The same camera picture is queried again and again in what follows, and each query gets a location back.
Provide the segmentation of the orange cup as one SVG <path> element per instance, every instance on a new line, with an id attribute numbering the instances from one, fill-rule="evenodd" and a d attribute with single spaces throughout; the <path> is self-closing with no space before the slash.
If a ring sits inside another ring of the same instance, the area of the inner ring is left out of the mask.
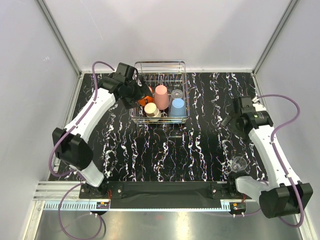
<path id="1" fill-rule="evenodd" d="M 154 97 L 153 96 L 146 96 L 146 97 L 144 97 L 143 99 L 141 99 L 141 100 L 139 100 L 138 101 L 138 103 L 139 103 L 139 105 L 141 105 L 141 106 L 145 106 L 146 104 L 148 104 L 148 103 L 153 103 L 154 102 Z"/>

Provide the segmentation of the metal cup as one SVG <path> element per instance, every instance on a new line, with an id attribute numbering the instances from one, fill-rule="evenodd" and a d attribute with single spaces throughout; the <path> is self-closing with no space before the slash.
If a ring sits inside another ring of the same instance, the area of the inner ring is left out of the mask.
<path id="1" fill-rule="evenodd" d="M 150 122 L 157 122 L 160 120 L 161 111 L 158 109 L 155 103 L 150 102 L 144 106 L 144 112 L 146 114 L 146 118 Z"/>

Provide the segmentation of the pink plastic cup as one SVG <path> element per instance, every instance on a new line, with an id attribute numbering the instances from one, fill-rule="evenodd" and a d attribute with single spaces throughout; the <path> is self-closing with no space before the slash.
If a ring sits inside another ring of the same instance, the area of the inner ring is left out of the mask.
<path id="1" fill-rule="evenodd" d="M 168 89 L 164 85 L 158 85 L 155 88 L 154 103 L 159 110 L 165 110 L 169 106 Z"/>

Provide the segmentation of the small clear plastic cup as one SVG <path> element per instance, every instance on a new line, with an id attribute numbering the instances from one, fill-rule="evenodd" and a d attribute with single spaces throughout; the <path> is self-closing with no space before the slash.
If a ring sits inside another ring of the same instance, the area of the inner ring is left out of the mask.
<path id="1" fill-rule="evenodd" d="M 244 171 L 247 168 L 247 166 L 247 160 L 241 156 L 237 156 L 231 161 L 230 168 L 232 172 L 237 173 L 240 171 Z"/>

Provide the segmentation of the clear faceted glass tumbler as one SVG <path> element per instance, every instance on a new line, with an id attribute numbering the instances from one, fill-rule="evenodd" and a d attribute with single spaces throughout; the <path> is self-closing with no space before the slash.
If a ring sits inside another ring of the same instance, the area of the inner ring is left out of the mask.
<path id="1" fill-rule="evenodd" d="M 180 89 L 174 89 L 172 92 L 171 92 L 171 98 L 172 99 L 183 99 L 184 97 L 184 93 L 182 90 Z"/>

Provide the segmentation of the blue plastic cup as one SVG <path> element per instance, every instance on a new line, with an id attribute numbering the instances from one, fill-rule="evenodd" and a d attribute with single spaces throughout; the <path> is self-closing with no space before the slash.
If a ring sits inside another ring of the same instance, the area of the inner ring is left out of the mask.
<path id="1" fill-rule="evenodd" d="M 181 98 L 175 98 L 171 103 L 171 108 L 169 112 L 170 117 L 185 117 L 185 101 Z"/>

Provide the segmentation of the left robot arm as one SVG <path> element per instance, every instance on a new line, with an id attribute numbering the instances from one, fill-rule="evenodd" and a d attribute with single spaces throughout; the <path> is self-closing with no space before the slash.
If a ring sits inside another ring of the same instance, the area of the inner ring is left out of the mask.
<path id="1" fill-rule="evenodd" d="M 90 185 L 90 193 L 97 199 L 107 195 L 108 187 L 105 175 L 93 162 L 93 151 L 88 145 L 90 136 L 105 113 L 118 101 L 122 101 L 126 109 L 136 108 L 138 101 L 151 96 L 151 91 L 138 70 L 120 62 L 107 76 L 97 78 L 92 73 L 94 92 L 79 114 L 64 128 L 56 128 L 52 132 L 53 149 L 49 155 L 49 170 L 55 177 L 64 176 L 53 170 L 54 157 L 76 171 L 86 184 Z"/>

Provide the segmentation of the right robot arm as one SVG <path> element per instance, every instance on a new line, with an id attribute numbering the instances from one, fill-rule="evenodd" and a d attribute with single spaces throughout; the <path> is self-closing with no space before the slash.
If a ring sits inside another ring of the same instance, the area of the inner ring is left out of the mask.
<path id="1" fill-rule="evenodd" d="M 250 197 L 268 219 L 299 214 L 303 220 L 313 188 L 310 183 L 303 183 L 292 169 L 276 136 L 279 128 L 274 126 L 267 109 L 258 100 L 258 97 L 249 96 L 234 98 L 233 109 L 221 126 L 254 144 L 268 183 L 255 180 L 241 170 L 229 175 L 226 192 L 233 199 L 241 195 Z"/>

